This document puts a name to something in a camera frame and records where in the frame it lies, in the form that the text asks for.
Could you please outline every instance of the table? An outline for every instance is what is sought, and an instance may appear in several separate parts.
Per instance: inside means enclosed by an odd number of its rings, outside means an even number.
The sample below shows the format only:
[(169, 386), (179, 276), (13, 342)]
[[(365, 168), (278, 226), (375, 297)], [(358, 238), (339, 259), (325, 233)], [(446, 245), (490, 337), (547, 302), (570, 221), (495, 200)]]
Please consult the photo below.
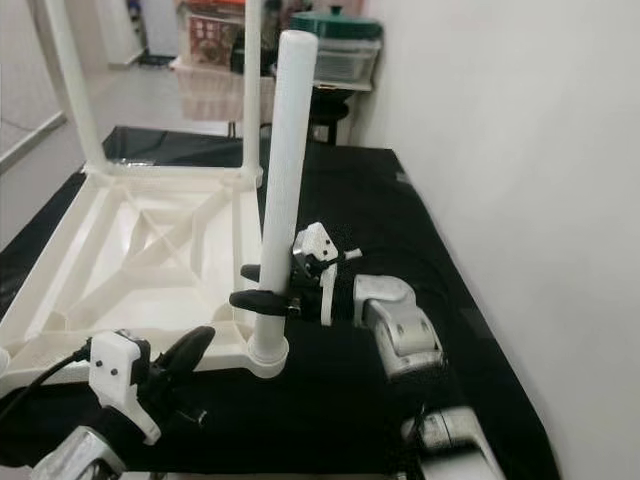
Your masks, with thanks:
[[(105, 151), (111, 158), (140, 155), (163, 165), (237, 167), (242, 157), (238, 140), (124, 127), (105, 141)], [(268, 151), (265, 140), (261, 163), (267, 175)], [(82, 181), (82, 174), (74, 174), (0, 254), (3, 289), (10, 286), (3, 291), (0, 308), (6, 309), (11, 292)], [(261, 218), (265, 190), (258, 192)], [(197, 431), (176, 421), (155, 447), (128, 452), (131, 467), (202, 473), (391, 473), (406, 465), (399, 435), (404, 418), (423, 403), (429, 408), (467, 404), (482, 422), (507, 478), (558, 479), (535, 411), (393, 151), (309, 143), (298, 227), (314, 221), (323, 222), (341, 249), (375, 242), (398, 252), (343, 269), (336, 283), (334, 327), (320, 327), (311, 319), (287, 322), (291, 352), (276, 379), (259, 380), (242, 370), (194, 375), (180, 393), (209, 410), (210, 424)], [(445, 378), (421, 378), (401, 386), (387, 382), (372, 335), (349, 325), (350, 282), (356, 273), (394, 275), (414, 287), (418, 305), (447, 352), (451, 368)], [(98, 404), (87, 385), (76, 384), (43, 387), (23, 407), (0, 428), (0, 464), (34, 465), (94, 414)]]

